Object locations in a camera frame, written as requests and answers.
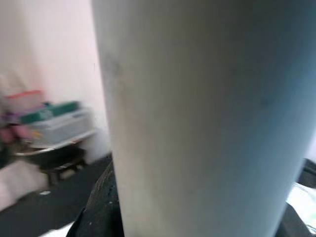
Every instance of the plastic storage bin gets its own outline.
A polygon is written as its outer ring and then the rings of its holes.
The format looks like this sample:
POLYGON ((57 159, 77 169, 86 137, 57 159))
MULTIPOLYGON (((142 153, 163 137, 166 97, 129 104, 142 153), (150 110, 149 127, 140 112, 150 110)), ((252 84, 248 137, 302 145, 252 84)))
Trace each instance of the plastic storage bin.
POLYGON ((43 107, 43 95, 40 90, 6 96, 6 99, 11 112, 17 115, 43 107))
POLYGON ((20 117, 22 124, 29 124, 39 121, 50 120, 53 117, 62 116, 66 113, 74 112, 80 109, 78 101, 71 101, 57 105, 46 106, 44 109, 28 113, 20 117))
POLYGON ((46 148, 63 142, 92 129, 90 112, 81 109, 27 125, 31 133, 34 148, 46 148))

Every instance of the dark stool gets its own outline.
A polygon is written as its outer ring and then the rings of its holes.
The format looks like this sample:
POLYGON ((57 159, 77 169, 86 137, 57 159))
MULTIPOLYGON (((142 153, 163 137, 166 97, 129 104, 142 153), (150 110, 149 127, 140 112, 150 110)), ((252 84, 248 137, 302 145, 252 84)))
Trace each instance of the dark stool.
POLYGON ((85 155, 85 150, 72 147, 71 152, 65 153, 65 156, 51 162, 49 164, 42 165, 39 169, 42 173, 48 176, 48 183, 50 186, 57 185, 61 180, 61 174, 66 170, 73 170, 75 173, 79 171, 79 167, 85 167, 83 157, 85 155))

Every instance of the white pipe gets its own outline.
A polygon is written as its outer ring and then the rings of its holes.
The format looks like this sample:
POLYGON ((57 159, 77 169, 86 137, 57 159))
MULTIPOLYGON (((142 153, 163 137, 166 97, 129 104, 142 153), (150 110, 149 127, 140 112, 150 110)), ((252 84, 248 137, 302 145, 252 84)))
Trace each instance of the white pipe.
POLYGON ((93 2, 126 237, 272 237, 316 125, 313 1, 93 2))

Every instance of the dark carpet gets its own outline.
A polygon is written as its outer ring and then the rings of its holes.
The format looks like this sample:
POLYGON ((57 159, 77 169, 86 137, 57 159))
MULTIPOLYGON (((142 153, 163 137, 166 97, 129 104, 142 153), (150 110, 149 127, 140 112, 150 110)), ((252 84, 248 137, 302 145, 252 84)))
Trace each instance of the dark carpet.
POLYGON ((51 188, 49 195, 30 194, 1 212, 0 236, 38 237, 75 221, 111 160, 107 156, 51 188))

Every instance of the green lid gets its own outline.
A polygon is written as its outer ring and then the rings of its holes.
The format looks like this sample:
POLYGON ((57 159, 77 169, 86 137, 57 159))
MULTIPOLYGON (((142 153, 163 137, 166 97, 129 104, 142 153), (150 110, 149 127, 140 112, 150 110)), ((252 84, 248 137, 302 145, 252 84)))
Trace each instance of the green lid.
POLYGON ((30 124, 33 122, 49 120, 53 117, 61 116, 79 109, 78 101, 71 101, 57 105, 48 105, 47 107, 37 110, 20 117, 22 124, 30 124))

